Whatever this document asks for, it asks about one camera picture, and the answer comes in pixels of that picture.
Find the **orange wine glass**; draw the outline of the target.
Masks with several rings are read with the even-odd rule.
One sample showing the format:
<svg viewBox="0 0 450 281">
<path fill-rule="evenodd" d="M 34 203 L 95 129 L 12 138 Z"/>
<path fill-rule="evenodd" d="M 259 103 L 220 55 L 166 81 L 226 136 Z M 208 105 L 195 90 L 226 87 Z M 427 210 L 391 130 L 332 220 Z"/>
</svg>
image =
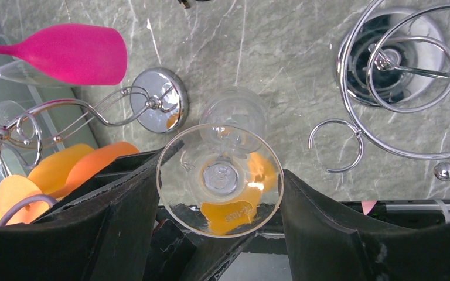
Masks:
<svg viewBox="0 0 450 281">
<path fill-rule="evenodd" d="M 81 158 L 73 166 L 63 188 L 51 195 L 34 195 L 21 200 L 0 219 L 0 227 L 11 224 L 31 223 L 54 206 L 59 199 L 79 188 L 115 159 L 121 156 L 137 154 L 138 152 L 139 150 L 128 142 L 117 142 L 94 149 L 93 152 Z"/>
</svg>

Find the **pink wine glass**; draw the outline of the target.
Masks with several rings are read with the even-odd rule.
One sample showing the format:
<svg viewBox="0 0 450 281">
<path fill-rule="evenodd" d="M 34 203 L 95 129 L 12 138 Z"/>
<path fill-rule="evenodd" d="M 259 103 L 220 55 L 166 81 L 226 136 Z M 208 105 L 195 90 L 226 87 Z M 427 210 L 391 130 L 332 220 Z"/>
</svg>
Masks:
<svg viewBox="0 0 450 281">
<path fill-rule="evenodd" d="M 0 45 L 0 55 L 75 85 L 117 85 L 128 68 L 127 46 L 116 29 L 79 23 L 49 26 L 20 43 Z"/>
</svg>

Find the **yellow-orange wine glass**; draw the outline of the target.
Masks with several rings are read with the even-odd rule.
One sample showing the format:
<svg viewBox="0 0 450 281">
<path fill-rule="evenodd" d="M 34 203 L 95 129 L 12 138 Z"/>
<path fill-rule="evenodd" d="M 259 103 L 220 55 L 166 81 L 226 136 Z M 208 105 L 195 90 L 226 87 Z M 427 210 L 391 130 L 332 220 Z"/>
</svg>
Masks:
<svg viewBox="0 0 450 281">
<path fill-rule="evenodd" d="M 247 162 L 249 175 L 244 190 L 223 203 L 203 203 L 200 210 L 211 233 L 224 235 L 244 224 L 251 224 L 257 213 L 260 197 L 278 187 L 277 172 L 272 161 L 258 152 Z"/>
</svg>

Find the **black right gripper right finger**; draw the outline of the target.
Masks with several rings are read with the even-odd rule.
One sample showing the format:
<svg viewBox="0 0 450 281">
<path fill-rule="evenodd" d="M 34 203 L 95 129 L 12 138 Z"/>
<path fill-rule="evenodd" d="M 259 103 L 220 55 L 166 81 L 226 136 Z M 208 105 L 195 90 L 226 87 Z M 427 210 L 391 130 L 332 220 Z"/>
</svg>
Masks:
<svg viewBox="0 0 450 281">
<path fill-rule="evenodd" d="M 450 223 L 412 229 L 359 213 L 284 170 L 293 280 L 450 280 Z"/>
</svg>

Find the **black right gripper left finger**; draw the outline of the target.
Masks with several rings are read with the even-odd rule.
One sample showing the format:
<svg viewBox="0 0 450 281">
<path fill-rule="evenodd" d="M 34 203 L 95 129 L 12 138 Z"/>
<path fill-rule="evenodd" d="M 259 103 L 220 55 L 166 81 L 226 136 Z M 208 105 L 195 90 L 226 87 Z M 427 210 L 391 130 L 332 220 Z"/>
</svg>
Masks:
<svg viewBox="0 0 450 281">
<path fill-rule="evenodd" d="M 31 224 L 0 227 L 0 280 L 142 280 L 161 154 L 121 156 Z"/>
</svg>

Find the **clear wine glass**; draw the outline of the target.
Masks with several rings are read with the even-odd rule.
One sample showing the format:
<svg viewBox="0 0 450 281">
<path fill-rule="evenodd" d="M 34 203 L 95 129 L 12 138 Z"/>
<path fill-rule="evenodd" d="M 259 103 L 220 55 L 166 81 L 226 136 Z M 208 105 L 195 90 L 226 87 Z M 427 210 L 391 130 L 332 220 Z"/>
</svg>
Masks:
<svg viewBox="0 0 450 281">
<path fill-rule="evenodd" d="M 281 163 L 265 141 L 269 109 L 254 91 L 229 87 L 209 99 L 199 124 L 175 136 L 156 166 L 156 186 L 165 210 L 188 230 L 213 238 L 235 238 L 265 225 L 277 212 L 284 195 Z M 237 197 L 249 175 L 254 152 L 272 161 L 278 187 L 260 197 L 251 224 L 216 235 L 208 228 L 203 203 L 223 203 Z"/>
</svg>

